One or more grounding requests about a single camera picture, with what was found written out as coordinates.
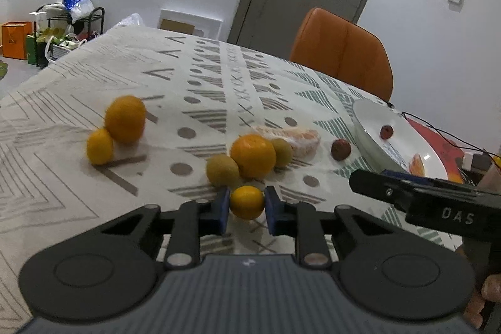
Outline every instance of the floor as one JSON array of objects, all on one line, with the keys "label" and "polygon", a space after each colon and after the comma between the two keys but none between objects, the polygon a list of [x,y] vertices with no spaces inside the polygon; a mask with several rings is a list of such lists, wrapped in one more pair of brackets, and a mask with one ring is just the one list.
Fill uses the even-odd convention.
[{"label": "floor", "polygon": [[8,64],[7,74],[0,80],[0,99],[39,72],[37,66],[28,64],[24,60],[4,58],[3,56],[0,56],[0,60]]}]

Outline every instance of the white plate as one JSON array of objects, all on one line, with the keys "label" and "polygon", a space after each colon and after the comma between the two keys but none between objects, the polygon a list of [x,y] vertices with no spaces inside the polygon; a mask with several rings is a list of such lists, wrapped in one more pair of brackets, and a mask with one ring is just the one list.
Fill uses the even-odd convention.
[{"label": "white plate", "polygon": [[[408,172],[412,157],[419,153],[427,177],[447,180],[447,171],[438,155],[402,116],[371,100],[355,101],[353,112],[357,147],[375,170]],[[394,130],[386,141],[379,136],[383,125]]]}]

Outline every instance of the table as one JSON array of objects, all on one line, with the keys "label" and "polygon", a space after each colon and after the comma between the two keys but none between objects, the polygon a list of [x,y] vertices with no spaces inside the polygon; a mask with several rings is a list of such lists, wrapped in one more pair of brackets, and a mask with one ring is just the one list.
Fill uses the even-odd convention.
[{"label": "table", "polygon": [[[103,125],[109,103],[129,94],[147,107],[145,134],[97,170],[85,157],[87,136]],[[352,123],[352,104],[364,98],[385,105],[280,58],[145,27],[112,29],[49,65],[0,101],[0,333],[29,319],[17,286],[29,256],[147,203],[170,210],[214,198],[206,159],[253,125],[298,125],[322,137],[312,159],[294,160],[256,186],[274,185],[282,199],[319,210],[348,203],[456,248],[457,237],[408,225],[392,206],[351,192],[350,174],[370,169]],[[330,155],[339,137],[353,146],[345,162]],[[270,236],[264,214],[250,222],[230,216],[227,233],[202,238],[201,251],[292,253],[294,243]]]}]

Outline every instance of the orange chair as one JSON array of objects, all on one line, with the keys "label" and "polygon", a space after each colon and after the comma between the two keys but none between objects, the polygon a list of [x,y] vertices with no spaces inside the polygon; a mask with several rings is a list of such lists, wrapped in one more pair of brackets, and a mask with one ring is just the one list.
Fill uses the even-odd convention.
[{"label": "orange chair", "polygon": [[324,9],[308,12],[297,32],[290,61],[320,71],[389,101],[390,62],[379,39]]}]

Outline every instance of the orange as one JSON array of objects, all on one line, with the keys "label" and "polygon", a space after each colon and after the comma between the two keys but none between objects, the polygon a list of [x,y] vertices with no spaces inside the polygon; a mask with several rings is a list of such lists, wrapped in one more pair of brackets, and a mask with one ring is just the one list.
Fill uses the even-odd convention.
[{"label": "orange", "polygon": [[131,144],[143,135],[146,123],[146,107],[133,95],[124,95],[114,100],[106,110],[104,126],[111,137],[119,143]]},{"label": "orange", "polygon": [[289,142],[277,138],[272,139],[271,144],[275,148],[276,153],[276,164],[277,167],[285,167],[292,162],[292,157],[294,156],[294,151]]},{"label": "orange", "polygon": [[93,165],[103,165],[113,159],[113,139],[106,129],[97,129],[89,135],[87,157]]},{"label": "orange", "polygon": [[213,186],[237,186],[240,184],[238,165],[227,155],[212,156],[205,165],[205,174]]},{"label": "orange", "polygon": [[230,196],[230,209],[238,218],[254,220],[265,208],[265,198],[260,189],[254,186],[237,188]]},{"label": "orange", "polygon": [[240,175],[249,179],[264,179],[275,167],[275,148],[260,135],[240,136],[230,149],[230,157],[239,165]]}]

